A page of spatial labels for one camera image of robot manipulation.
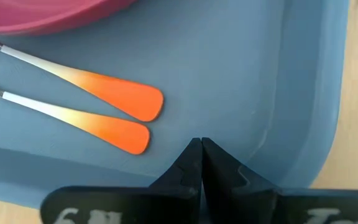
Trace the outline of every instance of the blue plastic surface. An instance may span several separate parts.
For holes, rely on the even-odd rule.
[[[23,52],[160,88],[165,106],[133,156],[0,99],[0,200],[38,207],[66,185],[147,186],[193,137],[210,137],[273,183],[307,187],[337,125],[348,1],[141,0],[88,27],[0,37]],[[133,119],[0,53],[0,89]]]

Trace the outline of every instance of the bowl rim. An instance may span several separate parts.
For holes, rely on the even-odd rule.
[[[46,17],[45,19],[40,19],[34,22],[25,22],[22,24],[9,25],[9,26],[0,26],[0,33],[10,33],[10,32],[24,32],[27,30],[37,29],[39,27],[48,26],[50,24],[54,24],[56,22],[62,21],[64,19],[68,19],[77,14],[81,14],[82,12],[88,11],[108,0],[92,0],[88,3],[84,3],[74,9],[71,9],[67,12],[59,13],[50,17]]]

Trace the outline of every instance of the pink bowl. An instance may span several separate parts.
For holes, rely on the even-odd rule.
[[[48,34],[89,24],[136,0],[0,0],[0,34]]]

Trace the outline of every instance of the wooden surface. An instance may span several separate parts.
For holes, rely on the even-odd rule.
[[[358,0],[352,0],[349,7],[341,110],[336,137],[313,187],[358,189]],[[38,217],[35,209],[0,202],[0,224],[38,224]]]

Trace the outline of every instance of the spoon handle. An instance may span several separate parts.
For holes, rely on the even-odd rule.
[[[131,154],[141,154],[149,143],[149,130],[132,121],[51,105],[6,91],[0,91],[0,97],[71,124]]]
[[[163,95],[155,87],[66,67],[5,45],[0,51],[55,74],[141,121],[155,119],[162,108]]]

